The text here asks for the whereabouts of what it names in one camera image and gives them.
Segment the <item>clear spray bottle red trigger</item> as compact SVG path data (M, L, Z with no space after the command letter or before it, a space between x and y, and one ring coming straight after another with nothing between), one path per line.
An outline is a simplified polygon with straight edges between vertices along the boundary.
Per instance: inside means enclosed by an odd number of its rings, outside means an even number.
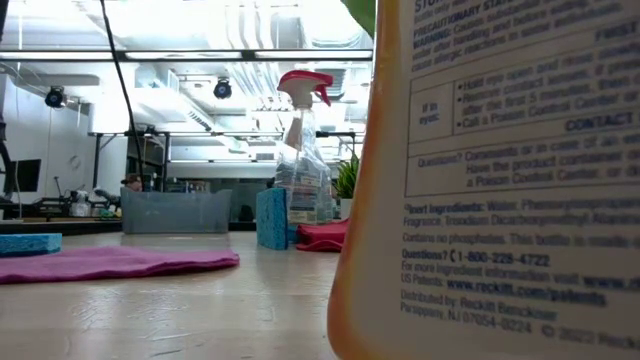
M327 88L333 77L292 70L280 78L277 90L291 99L292 120L283 135L276 166L275 186L286 192L288 221L293 225L320 225L333 220L331 170L316 144L313 98L330 103Z

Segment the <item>red cloth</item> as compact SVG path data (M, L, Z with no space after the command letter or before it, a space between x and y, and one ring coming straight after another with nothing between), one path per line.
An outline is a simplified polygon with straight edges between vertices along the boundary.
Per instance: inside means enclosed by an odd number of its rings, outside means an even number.
M299 225L296 248L307 252L340 253L348 227L348 219L322 225Z

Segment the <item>orange cleaner spray bottle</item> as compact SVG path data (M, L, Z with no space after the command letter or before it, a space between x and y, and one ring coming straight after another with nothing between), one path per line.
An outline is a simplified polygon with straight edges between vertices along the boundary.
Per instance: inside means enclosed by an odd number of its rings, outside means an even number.
M342 360L640 360L640 0L378 0Z

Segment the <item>magenta cloth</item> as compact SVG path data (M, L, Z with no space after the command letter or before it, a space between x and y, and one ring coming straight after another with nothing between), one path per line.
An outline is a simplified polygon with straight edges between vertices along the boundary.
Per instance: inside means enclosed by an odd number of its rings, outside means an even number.
M142 278L214 271L240 264L231 250L166 252L109 246L0 259L0 285Z

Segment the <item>small potted green plant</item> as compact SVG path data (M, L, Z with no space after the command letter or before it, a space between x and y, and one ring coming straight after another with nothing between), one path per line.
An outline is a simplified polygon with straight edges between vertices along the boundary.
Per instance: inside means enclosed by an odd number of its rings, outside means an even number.
M350 216L359 164L359 158L353 154L348 161L341 162L337 166L338 175L334 182L334 187L340 203L340 217L342 220L346 220Z

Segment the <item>black metal stand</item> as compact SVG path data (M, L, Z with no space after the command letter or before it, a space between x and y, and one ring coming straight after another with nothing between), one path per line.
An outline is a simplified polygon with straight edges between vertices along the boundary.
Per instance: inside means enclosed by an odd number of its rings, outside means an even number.
M353 131L317 131L321 153L331 161L346 161L356 156L356 133Z
M167 182L171 135L147 129L95 133L92 187L118 193L121 181L139 173L149 191L162 191Z

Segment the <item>translucent grey plastic bin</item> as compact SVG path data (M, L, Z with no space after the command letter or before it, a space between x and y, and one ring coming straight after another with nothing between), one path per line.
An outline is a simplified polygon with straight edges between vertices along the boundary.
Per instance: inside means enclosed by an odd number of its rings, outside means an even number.
M126 234L227 233L232 191L215 193L134 192L121 189Z

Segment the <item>wooden background desk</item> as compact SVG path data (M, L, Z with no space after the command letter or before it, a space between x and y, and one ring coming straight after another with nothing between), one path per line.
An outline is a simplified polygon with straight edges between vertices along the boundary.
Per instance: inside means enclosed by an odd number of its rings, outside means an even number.
M120 222L119 216L72 216L71 205L61 202L36 202L31 204L9 202L0 199L0 218L3 220L21 220L26 223L44 222Z

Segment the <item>small black monitor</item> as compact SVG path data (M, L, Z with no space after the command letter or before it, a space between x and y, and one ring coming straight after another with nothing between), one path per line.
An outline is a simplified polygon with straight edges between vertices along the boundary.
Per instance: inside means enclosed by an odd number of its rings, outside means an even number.
M41 159L12 161L17 176L7 175L4 181L5 193L20 190L21 192L37 192L40 179Z

